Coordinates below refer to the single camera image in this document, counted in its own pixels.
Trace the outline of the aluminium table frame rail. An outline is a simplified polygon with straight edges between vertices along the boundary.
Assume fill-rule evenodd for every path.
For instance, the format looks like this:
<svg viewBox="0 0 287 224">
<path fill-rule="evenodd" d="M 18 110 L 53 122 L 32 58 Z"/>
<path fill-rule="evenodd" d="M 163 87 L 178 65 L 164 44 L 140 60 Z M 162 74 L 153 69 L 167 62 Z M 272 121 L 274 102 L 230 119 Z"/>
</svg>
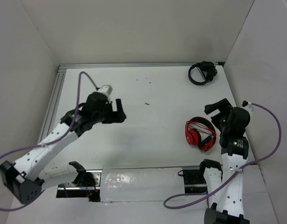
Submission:
<svg viewBox="0 0 287 224">
<path fill-rule="evenodd" d="M 189 63 L 93 63 L 93 64 L 61 64 L 58 72 L 67 69 L 87 69 L 87 68 L 120 68 L 120 67 L 165 67 L 165 66 L 191 66 L 196 62 Z"/>
</svg>

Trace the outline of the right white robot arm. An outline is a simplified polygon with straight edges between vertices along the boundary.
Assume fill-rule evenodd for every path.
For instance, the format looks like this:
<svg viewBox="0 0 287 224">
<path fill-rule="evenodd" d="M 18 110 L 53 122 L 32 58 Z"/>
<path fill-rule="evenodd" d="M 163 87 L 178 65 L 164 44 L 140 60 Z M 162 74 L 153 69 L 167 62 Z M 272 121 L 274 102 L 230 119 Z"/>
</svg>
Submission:
<svg viewBox="0 0 287 224">
<path fill-rule="evenodd" d="M 222 164 L 205 159 L 200 163 L 198 178 L 207 184 L 209 207 L 204 214 L 206 224 L 248 224 L 243 208 L 243 169 L 249 154 L 249 142 L 244 136 L 250 114 L 233 107 L 227 99 L 206 105 L 204 112 L 219 113 L 211 117 L 220 131 Z"/>
</svg>

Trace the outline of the white taped cover sheet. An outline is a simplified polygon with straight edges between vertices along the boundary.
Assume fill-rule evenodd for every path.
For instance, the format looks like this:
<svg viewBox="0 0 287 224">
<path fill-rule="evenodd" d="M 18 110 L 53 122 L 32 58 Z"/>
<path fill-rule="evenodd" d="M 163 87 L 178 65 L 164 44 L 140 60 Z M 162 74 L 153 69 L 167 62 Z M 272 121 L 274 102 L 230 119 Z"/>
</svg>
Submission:
<svg viewBox="0 0 287 224">
<path fill-rule="evenodd" d="M 101 173 L 102 202 L 149 202 L 185 192 L 181 168 L 104 169 Z"/>
</svg>

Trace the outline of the black headphones in corner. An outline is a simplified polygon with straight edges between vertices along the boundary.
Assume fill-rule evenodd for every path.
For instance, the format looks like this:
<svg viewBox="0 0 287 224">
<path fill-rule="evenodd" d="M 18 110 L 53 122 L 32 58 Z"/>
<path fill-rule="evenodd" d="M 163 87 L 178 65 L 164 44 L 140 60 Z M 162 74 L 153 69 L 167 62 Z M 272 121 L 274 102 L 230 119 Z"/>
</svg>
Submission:
<svg viewBox="0 0 287 224">
<path fill-rule="evenodd" d="M 191 71 L 193 69 L 197 69 L 200 72 L 200 74 L 203 78 L 202 82 L 198 82 L 192 78 Z M 216 70 L 214 63 L 208 62 L 208 61 L 202 61 L 202 62 L 196 63 L 196 64 L 192 65 L 188 70 L 189 81 L 191 83 L 193 83 L 194 85 L 197 85 L 197 86 L 203 86 L 209 82 L 212 82 L 216 75 L 217 75 L 217 70 Z"/>
</svg>

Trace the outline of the red black headphones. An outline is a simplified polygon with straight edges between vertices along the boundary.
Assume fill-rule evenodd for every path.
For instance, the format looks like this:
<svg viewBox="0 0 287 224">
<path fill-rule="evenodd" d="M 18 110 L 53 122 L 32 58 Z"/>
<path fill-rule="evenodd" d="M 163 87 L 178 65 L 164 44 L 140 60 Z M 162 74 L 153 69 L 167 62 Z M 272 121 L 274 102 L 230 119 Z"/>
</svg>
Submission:
<svg viewBox="0 0 287 224">
<path fill-rule="evenodd" d="M 185 138 L 189 145 L 207 152 L 216 143 L 216 131 L 206 118 L 193 117 L 185 124 Z"/>
</svg>

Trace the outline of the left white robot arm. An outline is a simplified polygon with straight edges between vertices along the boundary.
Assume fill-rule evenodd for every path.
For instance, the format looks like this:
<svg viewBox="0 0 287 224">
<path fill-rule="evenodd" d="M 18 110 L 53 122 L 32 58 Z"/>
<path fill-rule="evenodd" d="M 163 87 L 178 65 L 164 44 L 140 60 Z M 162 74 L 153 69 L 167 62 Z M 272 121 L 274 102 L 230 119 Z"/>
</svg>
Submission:
<svg viewBox="0 0 287 224">
<path fill-rule="evenodd" d="M 93 175 L 76 161 L 67 166 L 54 167 L 45 171 L 48 165 L 63 149 L 76 141 L 97 123 L 122 123 L 126 119 L 121 99 L 116 99 L 116 111 L 108 95 L 93 92 L 86 102 L 78 104 L 62 117 L 56 128 L 42 142 L 14 162 L 4 161 L 0 165 L 0 175 L 5 187 L 23 205 L 35 201 L 42 192 L 66 182 L 75 186 L 83 185 Z"/>
</svg>

